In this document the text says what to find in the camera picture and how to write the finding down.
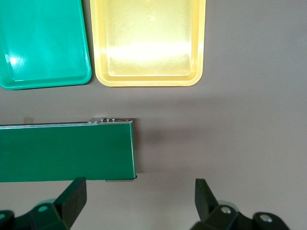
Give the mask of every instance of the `black plastic part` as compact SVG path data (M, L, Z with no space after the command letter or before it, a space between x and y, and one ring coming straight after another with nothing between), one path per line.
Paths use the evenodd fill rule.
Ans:
M217 200L204 179L196 179L195 206L201 222L206 221L209 214L218 206Z
M87 199L85 178L75 179L53 202L61 219L69 228L82 211Z
M259 212L249 219L230 206L219 205L203 179L196 179L195 205L201 222L191 230L290 230L282 219L272 213ZM269 216L270 220L263 220L262 215Z
M69 230L86 197L85 177L78 177L52 204L40 204L17 218L12 211L0 211L0 230Z

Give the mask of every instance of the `gray background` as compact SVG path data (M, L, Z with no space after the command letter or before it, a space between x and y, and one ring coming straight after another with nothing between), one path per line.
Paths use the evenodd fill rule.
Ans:
M94 68L88 1L84 13ZM306 0L208 0L196 85L109 88L93 75L83 86L0 89L0 124L135 118L139 178L88 181L74 230L187 230L199 219L196 177L248 217L272 212L306 229L306 20ZM69 183L1 183L0 209L21 215Z

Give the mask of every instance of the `screw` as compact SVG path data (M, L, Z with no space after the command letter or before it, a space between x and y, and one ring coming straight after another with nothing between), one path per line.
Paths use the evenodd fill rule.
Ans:
M266 214L261 214L260 219L263 220L264 222L269 222L269 223L273 221L272 218Z
M229 207L226 207L226 206L222 207L222 208L221 208L221 211L224 212L225 214L230 214L230 213L231 213L230 208L229 208Z
M38 211L43 212L43 211L46 211L47 209L48 209L48 207L46 205L44 205L44 206L39 207Z

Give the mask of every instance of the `green tray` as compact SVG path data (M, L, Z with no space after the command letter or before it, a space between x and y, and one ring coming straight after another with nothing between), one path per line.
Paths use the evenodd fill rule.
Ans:
M0 86L85 84L92 75L81 0L0 0Z
M0 126L0 182L136 178L132 120Z

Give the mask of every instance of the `yellow tray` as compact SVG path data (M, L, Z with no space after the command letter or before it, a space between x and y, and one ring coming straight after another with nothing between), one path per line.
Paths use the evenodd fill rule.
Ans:
M95 71L107 86L190 86L202 75L205 0L91 0Z

